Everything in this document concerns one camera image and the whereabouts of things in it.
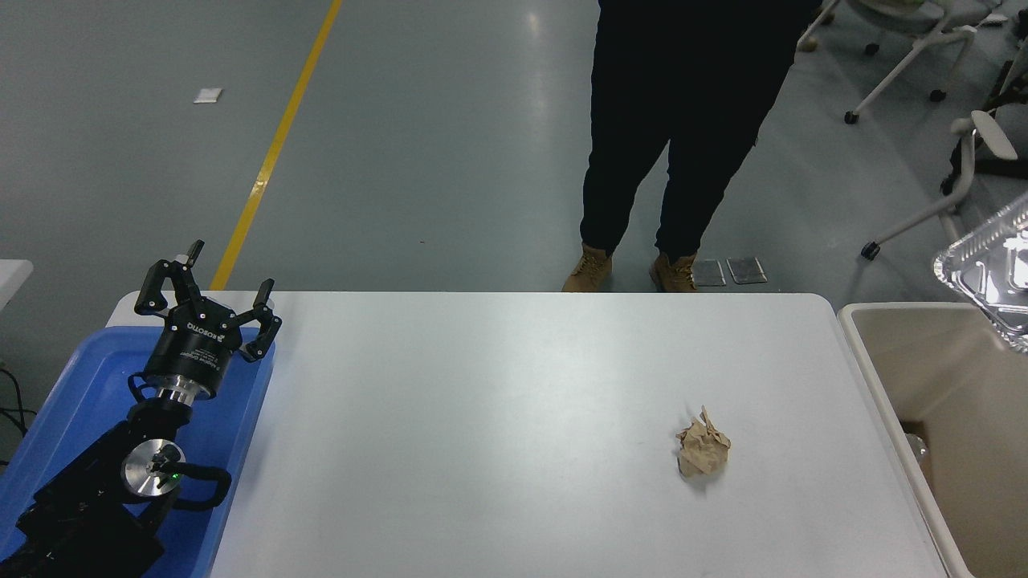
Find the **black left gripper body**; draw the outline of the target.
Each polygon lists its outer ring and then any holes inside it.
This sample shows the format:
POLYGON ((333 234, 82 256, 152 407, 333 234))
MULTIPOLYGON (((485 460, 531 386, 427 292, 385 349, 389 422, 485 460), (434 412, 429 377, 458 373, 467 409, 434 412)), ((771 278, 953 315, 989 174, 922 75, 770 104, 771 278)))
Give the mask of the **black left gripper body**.
POLYGON ((166 328, 145 365, 145 387, 185 390, 198 399, 217 397, 241 330, 223 325, 235 317, 231 308, 201 297, 178 304, 166 315, 166 328))

